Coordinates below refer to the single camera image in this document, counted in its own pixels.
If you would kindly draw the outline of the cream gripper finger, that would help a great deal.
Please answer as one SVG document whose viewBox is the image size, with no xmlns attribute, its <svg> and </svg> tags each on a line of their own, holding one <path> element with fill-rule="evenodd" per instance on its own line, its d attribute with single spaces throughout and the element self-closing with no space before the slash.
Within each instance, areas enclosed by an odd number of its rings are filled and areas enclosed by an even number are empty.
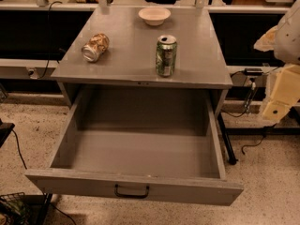
<svg viewBox="0 0 300 225">
<path fill-rule="evenodd" d="M 271 93 L 264 100 L 261 115 L 265 120 L 279 122 L 300 99 L 300 66 L 286 64 L 272 75 Z"/>
</svg>

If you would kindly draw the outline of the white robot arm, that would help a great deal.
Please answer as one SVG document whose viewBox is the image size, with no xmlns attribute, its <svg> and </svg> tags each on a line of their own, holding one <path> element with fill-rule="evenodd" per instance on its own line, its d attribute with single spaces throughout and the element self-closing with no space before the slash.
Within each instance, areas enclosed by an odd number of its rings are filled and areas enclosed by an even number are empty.
<svg viewBox="0 0 300 225">
<path fill-rule="evenodd" d="M 278 122 L 300 99 L 300 0 L 255 42 L 254 49 L 273 51 L 276 59 L 284 62 L 261 111 L 263 119 Z"/>
</svg>

